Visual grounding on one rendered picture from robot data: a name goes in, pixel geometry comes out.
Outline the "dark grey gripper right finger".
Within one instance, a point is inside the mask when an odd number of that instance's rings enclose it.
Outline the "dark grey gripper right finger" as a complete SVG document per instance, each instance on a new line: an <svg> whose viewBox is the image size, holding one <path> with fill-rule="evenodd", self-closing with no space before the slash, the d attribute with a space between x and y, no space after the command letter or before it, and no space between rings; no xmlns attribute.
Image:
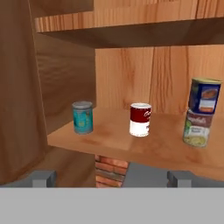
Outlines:
<svg viewBox="0 0 224 224"><path fill-rule="evenodd" d="M224 188L224 181L196 176L190 171L168 171L169 187L212 187Z"/></svg>

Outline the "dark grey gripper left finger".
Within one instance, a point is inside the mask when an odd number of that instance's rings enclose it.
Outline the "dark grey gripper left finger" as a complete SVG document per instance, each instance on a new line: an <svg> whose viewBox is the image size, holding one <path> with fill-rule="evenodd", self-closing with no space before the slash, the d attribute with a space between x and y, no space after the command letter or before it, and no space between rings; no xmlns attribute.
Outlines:
<svg viewBox="0 0 224 224"><path fill-rule="evenodd" d="M56 171L33 171L26 178L8 183L3 187L55 187L56 178Z"/></svg>

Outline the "wooden cabinet door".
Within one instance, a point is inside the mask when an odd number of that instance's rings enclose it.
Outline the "wooden cabinet door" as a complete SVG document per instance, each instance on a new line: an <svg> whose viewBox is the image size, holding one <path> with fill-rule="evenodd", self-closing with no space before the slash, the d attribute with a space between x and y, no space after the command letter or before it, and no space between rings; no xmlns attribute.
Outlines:
<svg viewBox="0 0 224 224"><path fill-rule="evenodd" d="M0 0L0 185L47 149L29 0Z"/></svg>

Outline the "wooden cabinet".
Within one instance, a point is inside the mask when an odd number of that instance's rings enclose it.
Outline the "wooden cabinet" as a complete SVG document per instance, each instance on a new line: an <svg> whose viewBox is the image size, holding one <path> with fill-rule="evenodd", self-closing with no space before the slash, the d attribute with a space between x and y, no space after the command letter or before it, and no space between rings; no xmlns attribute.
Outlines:
<svg viewBox="0 0 224 224"><path fill-rule="evenodd" d="M47 142L224 180L224 0L30 0ZM204 148L183 142L192 78L222 81ZM74 102L93 131L74 132ZM130 134L130 105L151 105L150 133Z"/></svg>

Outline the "green and brown can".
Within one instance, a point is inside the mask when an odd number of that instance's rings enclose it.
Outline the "green and brown can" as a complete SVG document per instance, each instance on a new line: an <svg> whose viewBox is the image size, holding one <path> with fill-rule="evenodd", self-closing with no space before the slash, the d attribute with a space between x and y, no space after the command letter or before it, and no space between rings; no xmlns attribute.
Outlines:
<svg viewBox="0 0 224 224"><path fill-rule="evenodd" d="M190 109L186 112L183 141L194 147L206 147L213 116L198 114Z"/></svg>

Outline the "red and white can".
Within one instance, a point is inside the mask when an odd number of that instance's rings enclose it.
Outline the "red and white can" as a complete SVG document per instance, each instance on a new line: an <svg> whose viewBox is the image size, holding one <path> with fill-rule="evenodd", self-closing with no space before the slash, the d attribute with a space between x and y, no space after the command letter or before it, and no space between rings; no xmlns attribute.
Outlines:
<svg viewBox="0 0 224 224"><path fill-rule="evenodd" d="M135 102L130 105L129 133L134 137L147 137L150 133L151 105Z"/></svg>

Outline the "teal can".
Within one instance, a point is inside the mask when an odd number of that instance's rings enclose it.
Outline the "teal can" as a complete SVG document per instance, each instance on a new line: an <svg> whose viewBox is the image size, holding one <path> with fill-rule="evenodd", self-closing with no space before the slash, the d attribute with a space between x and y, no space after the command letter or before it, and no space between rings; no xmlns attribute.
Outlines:
<svg viewBox="0 0 224 224"><path fill-rule="evenodd" d="M93 103L91 101L77 101L73 106L74 132L85 135L93 131Z"/></svg>

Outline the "blue can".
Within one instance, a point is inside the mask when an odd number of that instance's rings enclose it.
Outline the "blue can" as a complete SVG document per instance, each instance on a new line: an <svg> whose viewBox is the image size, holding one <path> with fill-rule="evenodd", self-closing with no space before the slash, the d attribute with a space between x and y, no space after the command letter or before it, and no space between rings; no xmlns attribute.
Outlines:
<svg viewBox="0 0 224 224"><path fill-rule="evenodd" d="M219 94L221 80L192 78L188 108L193 113L213 115Z"/></svg>

